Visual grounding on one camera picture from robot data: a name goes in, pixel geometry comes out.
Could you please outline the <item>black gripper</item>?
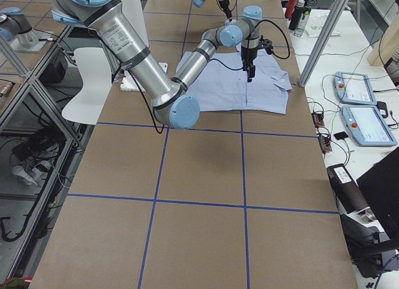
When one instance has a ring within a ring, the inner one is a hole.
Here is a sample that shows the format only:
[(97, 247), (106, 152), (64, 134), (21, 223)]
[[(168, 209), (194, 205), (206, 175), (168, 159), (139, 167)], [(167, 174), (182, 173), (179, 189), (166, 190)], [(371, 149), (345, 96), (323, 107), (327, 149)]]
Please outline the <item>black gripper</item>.
[(253, 64), (254, 59), (257, 57), (257, 48), (241, 48), (241, 60), (243, 67), (246, 68), (247, 82), (252, 82), (255, 77), (255, 65)]
[(229, 8), (229, 0), (222, 0), (220, 1), (221, 9), (226, 12), (226, 17), (228, 21), (232, 21), (232, 14)]

